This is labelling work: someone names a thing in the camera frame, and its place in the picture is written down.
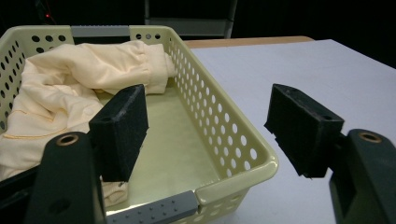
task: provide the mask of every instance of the folded garment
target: folded garment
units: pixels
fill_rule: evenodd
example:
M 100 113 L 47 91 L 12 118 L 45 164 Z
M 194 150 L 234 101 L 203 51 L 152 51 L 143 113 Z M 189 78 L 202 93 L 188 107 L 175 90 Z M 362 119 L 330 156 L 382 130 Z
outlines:
M 163 45 L 129 41 L 117 45 L 61 45 L 27 58 L 21 88 L 0 135 L 0 181 L 40 163 L 47 142 L 60 133 L 89 131 L 103 107 L 93 90 L 115 94 L 144 84 L 164 93 L 175 75 Z M 127 184 L 103 183 L 106 206 L 127 197 Z

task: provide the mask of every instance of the black background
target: black background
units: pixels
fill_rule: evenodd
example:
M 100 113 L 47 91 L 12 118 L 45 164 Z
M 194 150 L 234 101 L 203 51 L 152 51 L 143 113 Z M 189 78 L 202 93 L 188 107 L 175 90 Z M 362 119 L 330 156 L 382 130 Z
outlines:
M 150 13 L 217 19 L 227 15 L 228 4 L 227 0 L 151 0 Z M 48 9 L 53 20 L 44 17 Z M 12 26 L 55 22 L 144 24 L 144 1 L 8 0 L 0 3 L 0 22 L 0 35 Z M 239 0 L 232 38 L 285 35 L 333 39 L 396 68 L 396 16 L 390 0 Z

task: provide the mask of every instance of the table surface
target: table surface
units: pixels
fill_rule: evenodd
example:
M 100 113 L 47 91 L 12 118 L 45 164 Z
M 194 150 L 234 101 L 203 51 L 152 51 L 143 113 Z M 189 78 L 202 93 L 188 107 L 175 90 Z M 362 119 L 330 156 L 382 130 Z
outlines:
M 314 39 L 303 36 L 280 36 L 280 37 L 254 37 L 254 38 L 234 38 L 234 39 L 203 39 L 184 41 L 191 49 L 218 48 L 232 46 L 250 46 L 263 44 L 284 44 L 313 41 Z
M 362 128 L 396 142 L 396 69 L 335 41 L 307 36 L 190 40 L 186 44 L 276 150 L 280 164 L 273 178 L 250 188 L 235 212 L 210 224 L 335 223 L 329 189 L 332 172 L 325 178 L 298 176 L 274 137 L 262 127 L 271 85 L 295 87 L 330 108 L 346 120 L 343 134 Z

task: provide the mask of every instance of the cream fabric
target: cream fabric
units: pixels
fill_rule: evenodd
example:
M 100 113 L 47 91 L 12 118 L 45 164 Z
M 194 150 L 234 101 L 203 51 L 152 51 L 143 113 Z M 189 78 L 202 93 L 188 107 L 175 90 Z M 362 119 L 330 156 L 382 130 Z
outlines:
M 144 84 L 164 93 L 175 67 L 163 45 L 61 45 L 26 59 L 20 93 L 0 135 L 0 180 L 40 163 L 45 144 L 60 133 L 89 130 L 103 107 L 93 89 L 117 91 Z M 127 184 L 103 183 L 106 206 L 127 198 Z

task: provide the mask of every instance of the basket bottom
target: basket bottom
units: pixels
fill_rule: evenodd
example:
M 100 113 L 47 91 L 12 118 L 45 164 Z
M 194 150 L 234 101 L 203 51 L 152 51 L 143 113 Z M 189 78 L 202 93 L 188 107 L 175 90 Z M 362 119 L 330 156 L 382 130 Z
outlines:
M 148 133 L 129 181 L 128 200 L 107 211 L 158 201 L 220 180 L 176 89 L 148 95 L 147 107 Z

